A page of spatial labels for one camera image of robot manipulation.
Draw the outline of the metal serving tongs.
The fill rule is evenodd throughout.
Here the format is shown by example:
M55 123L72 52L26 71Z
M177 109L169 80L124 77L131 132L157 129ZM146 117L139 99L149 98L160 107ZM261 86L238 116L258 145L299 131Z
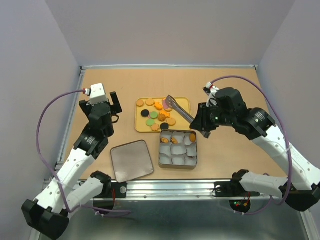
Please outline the metal serving tongs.
M175 110L182 118L184 118L189 124L194 121L194 118L184 109L182 108L175 98L171 95L168 95L165 99L166 104L173 110Z

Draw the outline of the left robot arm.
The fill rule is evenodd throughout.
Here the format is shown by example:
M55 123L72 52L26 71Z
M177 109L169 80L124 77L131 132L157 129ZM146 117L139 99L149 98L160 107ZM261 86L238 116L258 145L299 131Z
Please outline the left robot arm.
M81 100L79 106L88 119L79 138L75 142L66 162L59 172L53 172L53 179L35 199L27 199L22 207L26 223L51 240L57 240L66 231L69 214L96 196L106 197L111 193L111 177L96 171L74 190L74 186L84 171L93 164L114 134L113 117L123 110L116 92L107 97L102 88L83 89L89 100Z

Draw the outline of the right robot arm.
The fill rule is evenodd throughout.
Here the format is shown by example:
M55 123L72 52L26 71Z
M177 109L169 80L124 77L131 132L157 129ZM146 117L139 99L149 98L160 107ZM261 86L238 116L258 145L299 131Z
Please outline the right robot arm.
M287 177L272 177L241 169L232 175L227 191L233 196L256 192L280 198L296 211L304 212L320 200L320 170L296 148L286 142L275 120L262 108L248 108L241 93L232 87L203 88L208 96L199 103L192 130L205 133L220 126L232 127L236 133L264 150Z

